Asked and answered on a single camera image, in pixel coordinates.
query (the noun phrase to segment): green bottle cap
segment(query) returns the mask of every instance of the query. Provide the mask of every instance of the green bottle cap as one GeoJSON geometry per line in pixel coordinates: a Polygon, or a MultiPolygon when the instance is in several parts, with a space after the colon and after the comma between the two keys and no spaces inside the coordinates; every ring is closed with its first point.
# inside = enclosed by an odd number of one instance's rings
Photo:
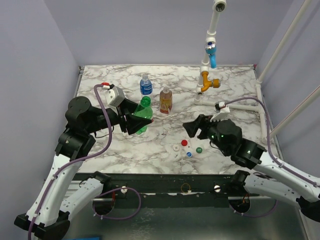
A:
{"type": "Polygon", "coordinates": [[[202,153],[202,148],[201,147],[197,147],[195,150],[198,154],[202,153]]]}
{"type": "Polygon", "coordinates": [[[148,96],[144,96],[142,99],[141,99],[141,101],[140,101],[140,103],[141,103],[141,105],[143,106],[143,107],[149,107],[150,106],[150,103],[151,103],[151,99],[150,99],[150,97],[148,97],[148,96]]]}

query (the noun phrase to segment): clear plastic bottle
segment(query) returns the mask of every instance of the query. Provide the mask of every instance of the clear plastic bottle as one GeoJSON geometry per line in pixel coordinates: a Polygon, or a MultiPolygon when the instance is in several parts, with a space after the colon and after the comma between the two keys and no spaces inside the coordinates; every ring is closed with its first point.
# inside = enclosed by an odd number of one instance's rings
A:
{"type": "Polygon", "coordinates": [[[165,86],[160,92],[160,112],[169,114],[172,109],[172,91],[165,86]]]}
{"type": "Polygon", "coordinates": [[[148,77],[148,74],[144,73],[140,81],[140,92],[142,97],[148,96],[152,100],[152,83],[148,77]]]}
{"type": "MultiPolygon", "coordinates": [[[[141,99],[139,105],[136,107],[133,115],[137,117],[145,118],[145,119],[152,119],[154,112],[152,111],[150,104],[151,104],[150,97],[144,96],[141,99]]],[[[146,130],[147,130],[147,126],[144,126],[139,131],[137,131],[136,134],[140,135],[144,133],[146,130]]]]}

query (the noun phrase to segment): red bottle cap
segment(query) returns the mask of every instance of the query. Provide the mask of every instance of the red bottle cap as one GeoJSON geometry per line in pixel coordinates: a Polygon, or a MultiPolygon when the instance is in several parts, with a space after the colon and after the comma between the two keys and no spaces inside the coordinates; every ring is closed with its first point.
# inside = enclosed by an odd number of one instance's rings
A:
{"type": "Polygon", "coordinates": [[[181,141],[181,145],[184,146],[184,147],[187,146],[188,145],[188,141],[187,140],[182,140],[181,141]]]}

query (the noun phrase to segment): green bottle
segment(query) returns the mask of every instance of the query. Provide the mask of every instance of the green bottle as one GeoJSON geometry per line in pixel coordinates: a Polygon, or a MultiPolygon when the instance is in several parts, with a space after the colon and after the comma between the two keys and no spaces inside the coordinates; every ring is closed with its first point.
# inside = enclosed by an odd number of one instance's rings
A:
{"type": "MultiPolygon", "coordinates": [[[[150,97],[144,96],[141,99],[139,105],[136,107],[133,115],[137,117],[145,118],[145,119],[152,119],[153,111],[150,104],[151,104],[150,97]]],[[[146,130],[147,130],[147,126],[144,126],[139,131],[137,131],[136,134],[140,135],[144,133],[146,130]]]]}

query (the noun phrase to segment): marble tabletop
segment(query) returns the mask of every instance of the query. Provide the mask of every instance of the marble tabletop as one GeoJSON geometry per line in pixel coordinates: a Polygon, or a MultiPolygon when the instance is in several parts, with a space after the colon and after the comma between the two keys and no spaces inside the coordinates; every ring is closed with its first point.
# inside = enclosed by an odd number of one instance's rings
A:
{"type": "MultiPolygon", "coordinates": [[[[139,82],[143,73],[147,73],[152,81],[152,109],[154,122],[148,125],[147,131],[141,135],[122,133],[115,126],[110,148],[102,155],[88,159],[79,169],[80,173],[142,173],[142,174],[234,174],[241,167],[224,157],[218,149],[210,147],[209,140],[189,138],[182,127],[185,122],[193,121],[199,114],[212,115],[212,106],[194,104],[195,88],[199,77],[199,67],[173,65],[99,65],[86,66],[78,89],[78,96],[90,99],[95,107],[99,107],[93,86],[102,82],[112,83],[123,89],[126,97],[134,102],[141,99],[139,82]],[[159,112],[159,94],[163,87],[173,92],[173,107],[170,114],[159,112]],[[188,146],[183,147],[181,141],[186,139],[188,146]],[[173,145],[180,150],[174,151],[173,145]]],[[[220,88],[211,88],[205,92],[203,99],[229,101],[243,96],[256,97],[256,76],[252,67],[217,67],[211,69],[209,78],[219,78],[220,88]]],[[[106,98],[101,90],[104,104],[106,98]]],[[[252,100],[242,104],[255,105],[252,100]]],[[[242,128],[243,137],[264,145],[261,140],[259,115],[252,111],[231,109],[229,117],[242,128]]],[[[97,132],[103,136],[108,130],[97,132]]],[[[108,137],[97,138],[89,154],[100,151],[108,141],[108,137]]],[[[272,144],[272,152],[277,150],[272,144]]]]}

